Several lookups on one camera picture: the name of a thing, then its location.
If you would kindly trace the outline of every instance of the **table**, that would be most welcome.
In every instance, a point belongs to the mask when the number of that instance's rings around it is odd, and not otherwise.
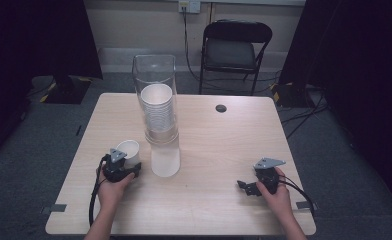
[[[227,111],[216,111],[218,104]],[[168,178],[151,170],[137,96],[102,94],[95,107],[56,204],[49,234],[86,234],[95,169],[109,149],[133,139],[140,144],[142,170],[126,190],[113,235],[250,236],[282,234],[262,197],[246,196],[237,180],[254,182],[262,157],[285,160],[281,169],[302,188],[273,101],[267,97],[177,95],[181,167]],[[316,227],[305,199],[290,189],[292,207],[305,234]],[[99,211],[96,200],[95,216]]]

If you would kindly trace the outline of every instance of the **chair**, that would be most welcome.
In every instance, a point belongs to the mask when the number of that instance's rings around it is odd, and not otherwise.
[[[251,96],[258,79],[264,50],[272,37],[264,23],[240,20],[218,20],[203,32],[199,94],[202,94],[204,71],[255,74]],[[262,45],[255,57],[254,43]]]

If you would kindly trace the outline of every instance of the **wall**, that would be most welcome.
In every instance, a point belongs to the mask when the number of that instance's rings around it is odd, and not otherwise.
[[[184,19],[177,1],[85,1],[102,66],[129,71],[136,54],[168,53],[185,69]],[[200,14],[187,14],[189,62],[200,66],[205,26],[218,19],[264,22],[273,30],[263,70],[282,68],[303,6],[201,3]]]

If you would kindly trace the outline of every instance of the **clear plastic cylinder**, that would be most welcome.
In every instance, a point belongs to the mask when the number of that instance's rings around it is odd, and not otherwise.
[[[178,136],[175,57],[135,56],[133,80],[146,127],[146,139],[153,144],[173,141]]]

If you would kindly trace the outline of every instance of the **hand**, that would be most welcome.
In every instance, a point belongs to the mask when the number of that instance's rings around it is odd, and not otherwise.
[[[109,239],[116,209],[124,196],[125,188],[133,179],[134,173],[131,173],[121,181],[111,183],[106,180],[103,171],[100,171],[100,187],[97,193],[99,196],[100,211],[84,239]]]
[[[130,173],[121,181],[112,183],[105,180],[106,177],[103,174],[103,171],[100,171],[99,183],[101,184],[97,193],[99,196],[100,207],[105,208],[111,206],[116,208],[124,196],[125,188],[134,179],[134,176],[134,173]]]
[[[283,171],[280,168],[276,167],[278,175],[284,176]],[[293,217],[292,207],[290,205],[290,194],[289,190],[286,188],[284,183],[279,183],[277,186],[277,192],[275,194],[271,194],[268,189],[261,182],[257,182],[256,186],[258,190],[262,193],[265,201],[268,203],[268,206],[273,211],[274,215],[279,220],[284,220],[289,217]]]
[[[285,181],[283,171],[280,168],[275,168],[278,175],[283,176],[280,177],[281,181]],[[289,190],[286,188],[286,184],[279,183],[277,186],[277,192],[275,194],[271,194],[268,192],[268,189],[261,182],[256,182],[256,187],[262,193],[265,201],[268,203],[268,206],[273,211],[274,215],[278,218],[281,226],[284,229],[286,237],[288,240],[306,240],[306,236],[302,231],[301,226],[296,221],[295,216],[293,215],[292,206],[290,205],[290,194]]]

